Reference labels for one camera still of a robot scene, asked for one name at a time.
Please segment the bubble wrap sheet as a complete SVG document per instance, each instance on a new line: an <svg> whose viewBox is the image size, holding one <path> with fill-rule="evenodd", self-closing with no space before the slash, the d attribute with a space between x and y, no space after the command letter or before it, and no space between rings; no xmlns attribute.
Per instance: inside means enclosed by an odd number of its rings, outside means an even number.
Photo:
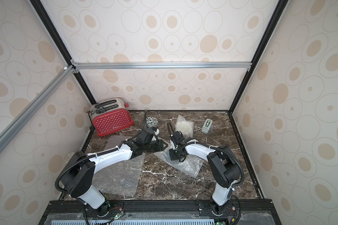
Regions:
<svg viewBox="0 0 338 225"><path fill-rule="evenodd" d="M166 164L170 165L171 167L193 178L196 178L204 163L204 160L194 155L188 155L187 158L183 162L180 162L179 160L172 161L169 155L169 149L171 149L172 146L169 142L167 141L164 141L164 142L168 144L168 147L162 152L154 153L154 155L156 155L159 159L161 159L162 161L164 161Z"/></svg>
<svg viewBox="0 0 338 225"><path fill-rule="evenodd" d="M176 120L175 130L180 131L184 138L193 137L194 122L187 121L182 115L179 115Z"/></svg>
<svg viewBox="0 0 338 225"><path fill-rule="evenodd" d="M94 135L86 152L94 153L111 149L125 139L129 139L129 136L98 137ZM145 154L142 154L134 159L121 161L100 170L93 177L93 186L103 194L115 195L112 199L134 196L137 192L144 159Z"/></svg>

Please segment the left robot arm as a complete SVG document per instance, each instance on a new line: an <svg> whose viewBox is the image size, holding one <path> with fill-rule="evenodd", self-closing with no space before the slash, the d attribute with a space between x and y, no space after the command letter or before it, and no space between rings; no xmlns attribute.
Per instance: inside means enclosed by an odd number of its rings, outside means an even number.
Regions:
<svg viewBox="0 0 338 225"><path fill-rule="evenodd" d="M159 130L144 127L136 136L122 141L118 146L98 153L76 152L55 181L55 188L71 197L99 209L107 200L93 186L95 173L121 161L141 156L143 153L164 151L168 144L158 138Z"/></svg>

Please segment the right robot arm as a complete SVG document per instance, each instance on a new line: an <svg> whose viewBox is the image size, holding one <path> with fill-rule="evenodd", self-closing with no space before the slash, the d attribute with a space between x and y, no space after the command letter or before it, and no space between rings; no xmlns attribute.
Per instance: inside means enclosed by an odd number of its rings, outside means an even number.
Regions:
<svg viewBox="0 0 338 225"><path fill-rule="evenodd" d="M242 166L227 145L213 146L199 142L193 138L184 138L176 131L170 134L172 148L169 150L172 161L184 160L188 155L197 156L209 163L216 181L212 194L212 210L222 213L237 186L243 184L245 175Z"/></svg>

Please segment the black white patterned bowl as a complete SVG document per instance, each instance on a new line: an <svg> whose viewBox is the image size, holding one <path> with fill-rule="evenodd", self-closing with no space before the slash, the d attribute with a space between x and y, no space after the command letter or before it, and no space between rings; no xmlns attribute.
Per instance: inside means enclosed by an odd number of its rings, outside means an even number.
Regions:
<svg viewBox="0 0 338 225"><path fill-rule="evenodd" d="M158 119L155 117L147 117L146 118L146 126L148 128L153 128L158 126Z"/></svg>

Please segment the red silver toaster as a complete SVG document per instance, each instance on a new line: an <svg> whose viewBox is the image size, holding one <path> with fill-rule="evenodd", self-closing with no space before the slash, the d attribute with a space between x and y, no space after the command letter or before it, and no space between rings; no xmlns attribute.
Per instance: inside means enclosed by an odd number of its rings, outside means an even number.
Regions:
<svg viewBox="0 0 338 225"><path fill-rule="evenodd" d="M112 98L90 107L89 118L99 137L130 127L134 121L121 98Z"/></svg>

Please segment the horizontal aluminium rail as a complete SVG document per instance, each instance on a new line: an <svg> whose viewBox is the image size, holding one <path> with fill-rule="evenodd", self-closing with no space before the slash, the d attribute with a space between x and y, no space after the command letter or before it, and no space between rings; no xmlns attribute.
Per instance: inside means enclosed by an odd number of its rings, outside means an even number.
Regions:
<svg viewBox="0 0 338 225"><path fill-rule="evenodd" d="M131 62L131 63L74 63L77 69L193 69L193 68L250 68L251 62Z"/></svg>

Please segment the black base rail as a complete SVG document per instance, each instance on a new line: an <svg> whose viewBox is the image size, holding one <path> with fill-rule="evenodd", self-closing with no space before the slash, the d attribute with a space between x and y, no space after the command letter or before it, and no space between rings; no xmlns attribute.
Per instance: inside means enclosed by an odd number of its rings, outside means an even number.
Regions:
<svg viewBox="0 0 338 225"><path fill-rule="evenodd" d="M94 210L78 201L51 201L41 225L280 225L269 199L110 201Z"/></svg>

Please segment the left diagonal aluminium rail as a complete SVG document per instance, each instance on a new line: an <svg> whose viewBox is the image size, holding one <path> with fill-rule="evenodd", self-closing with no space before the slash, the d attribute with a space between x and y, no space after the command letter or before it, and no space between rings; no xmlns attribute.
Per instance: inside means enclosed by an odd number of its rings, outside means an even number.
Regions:
<svg viewBox="0 0 338 225"><path fill-rule="evenodd" d="M0 153L7 147L13 138L34 116L34 114L45 104L63 81L74 72L74 66L67 66L53 79L41 93L0 133Z"/></svg>

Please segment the black left frame post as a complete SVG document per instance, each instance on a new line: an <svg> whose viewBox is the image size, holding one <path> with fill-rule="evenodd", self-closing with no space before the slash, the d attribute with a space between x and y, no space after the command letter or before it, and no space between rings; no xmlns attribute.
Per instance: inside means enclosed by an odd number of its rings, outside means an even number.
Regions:
<svg viewBox="0 0 338 225"><path fill-rule="evenodd" d="M38 14L38 17L40 18L40 20L42 21L44 27L46 28L46 30L48 31L50 37L52 38L52 40L54 41L56 47L58 48L60 54L62 55L62 57L64 58L65 62L69 65L69 66L73 66L74 67L74 77L76 79L76 81L78 82L79 86L81 87L82 91L84 92L85 96L87 97L87 99L89 100L89 102L91 103L91 105L96 104L96 100L93 96L93 94L91 93L91 91L89 90L88 85L86 84L83 76L81 75L80 71L78 69L76 69L76 66L73 64L73 59L63 41L63 39L61 38L60 34L58 33L55 25L53 24L51 18L49 17L47 11L44 8L44 5L41 1L37 1L37 0L30 0L29 1L30 4L33 6L35 12Z"/></svg>

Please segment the black frame post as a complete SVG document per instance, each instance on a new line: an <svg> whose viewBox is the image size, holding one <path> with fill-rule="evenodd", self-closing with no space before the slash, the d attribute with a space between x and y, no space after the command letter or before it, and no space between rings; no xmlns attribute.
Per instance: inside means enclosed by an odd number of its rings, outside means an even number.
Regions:
<svg viewBox="0 0 338 225"><path fill-rule="evenodd" d="M262 55L263 55L263 52L265 50L265 48L267 47L267 44L276 28L276 26L278 25L278 22L283 14L283 12L285 11L285 8L288 4L288 0L279 0L278 3L277 3L277 6L275 7L275 10L269 20L269 23L266 27L266 30L264 31L264 34L263 34L263 37L261 39L261 41L259 42L259 45L255 51L255 54L252 58L252 65L250 67L250 69L246 72L242 82L241 82L241 85L235 95L235 98L233 100L233 103L228 111L228 115L233 115L234 111L235 111L235 108L237 107L250 79L251 79L251 76L252 74L254 73L254 70L256 69Z"/></svg>
<svg viewBox="0 0 338 225"><path fill-rule="evenodd" d="M89 102L91 103L91 105L96 104L96 100L93 96L93 94L91 93L91 91L89 90L88 85L86 84L83 76L81 75L80 71L78 69L76 69L76 66L73 64L73 59L63 41L63 39L61 38L60 34L58 33L55 25L53 24L51 18L49 17L47 11L44 8L44 5L41 1L37 1L37 0L30 0L29 1L30 4L33 6L35 12L38 14L38 17L40 18L40 20L42 21L44 27L46 28L46 30L48 31L50 37L52 38L52 40L54 41L56 47L58 48L60 54L62 55L62 57L64 58L65 62L69 65L69 66L73 66L74 67L74 77L76 79L76 81L78 82L79 86L81 87L82 91L84 92L85 96L87 97L87 99L89 100Z"/></svg>

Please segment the black right frame post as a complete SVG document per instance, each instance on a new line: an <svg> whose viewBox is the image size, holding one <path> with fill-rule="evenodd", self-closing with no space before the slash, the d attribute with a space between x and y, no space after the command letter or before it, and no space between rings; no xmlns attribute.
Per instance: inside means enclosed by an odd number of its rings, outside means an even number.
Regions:
<svg viewBox="0 0 338 225"><path fill-rule="evenodd" d="M283 12L285 11L285 8L288 4L288 0L279 0L278 3L277 3L277 6L275 7L275 10L269 20L269 23L266 27L266 30L264 31L264 34L263 34L263 37L261 39L261 41L259 42L259 45L255 51L255 54L252 58L252 65L250 67L250 69L246 72L242 82L241 82L241 85L235 95L235 98L233 100L233 103L228 111L228 115L233 115L234 111L235 111L235 108L237 107L250 79L251 79L251 76L252 74L254 73L254 70L256 69L262 55L263 55L263 52L265 50L265 48L267 47L267 44L276 28L276 26L278 25L278 22L283 14Z"/></svg>

